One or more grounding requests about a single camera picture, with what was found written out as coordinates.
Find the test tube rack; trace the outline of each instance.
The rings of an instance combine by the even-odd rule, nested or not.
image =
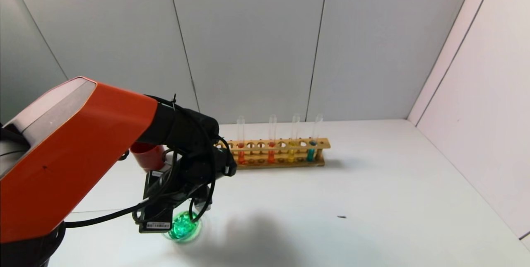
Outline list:
[[[240,152],[245,152],[245,161],[243,164],[237,164],[237,169],[263,169],[263,168],[280,168],[280,167],[322,167],[325,165],[324,157],[322,155],[323,149],[331,148],[329,140],[325,137],[317,139],[316,145],[311,145],[312,139],[299,138],[295,140],[295,146],[290,145],[290,140],[279,139],[274,140],[274,147],[269,146],[270,140],[245,140],[244,147],[238,148],[240,141],[227,142],[230,146],[230,151],[237,162],[237,157]],[[224,147],[222,142],[219,142],[216,147]],[[314,149],[314,159],[307,161],[307,153],[310,149]],[[269,151],[275,151],[274,163],[270,163],[267,159]],[[294,160],[290,162],[289,150],[295,150]]]

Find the white wall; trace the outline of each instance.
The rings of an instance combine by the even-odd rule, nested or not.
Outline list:
[[[465,0],[462,4],[462,8],[456,17],[449,36],[445,40],[445,44],[443,44],[443,48],[432,68],[429,78],[425,82],[425,85],[407,118],[414,125],[418,124],[432,96],[443,79],[443,76],[445,76],[445,72],[451,65],[456,52],[458,52],[460,44],[467,34],[467,30],[471,26],[473,18],[475,18],[475,14],[479,10],[480,3],[482,3],[482,0]]]
[[[326,0],[308,119],[406,118],[464,0]]]
[[[463,0],[24,1],[68,78],[234,123],[405,118]]]
[[[530,0],[484,0],[418,128],[521,237],[530,231]]]
[[[22,0],[0,0],[0,121],[66,81]]]
[[[172,0],[24,0],[68,78],[197,101]]]
[[[201,111],[305,119],[324,0],[175,0]]]

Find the yellow liquid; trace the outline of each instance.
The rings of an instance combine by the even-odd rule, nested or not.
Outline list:
[[[289,142],[289,146],[296,146],[296,142]],[[295,152],[296,150],[288,150],[287,154],[287,161],[289,163],[294,163],[295,161]]]

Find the red cup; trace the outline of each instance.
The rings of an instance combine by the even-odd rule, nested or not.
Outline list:
[[[164,146],[162,145],[135,142],[130,150],[140,167],[146,172],[160,170],[165,165],[162,160],[164,152]]]

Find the barcode label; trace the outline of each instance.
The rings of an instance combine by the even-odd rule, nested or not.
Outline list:
[[[169,229],[171,228],[170,222],[157,222],[157,221],[149,221],[147,223],[148,229]]]

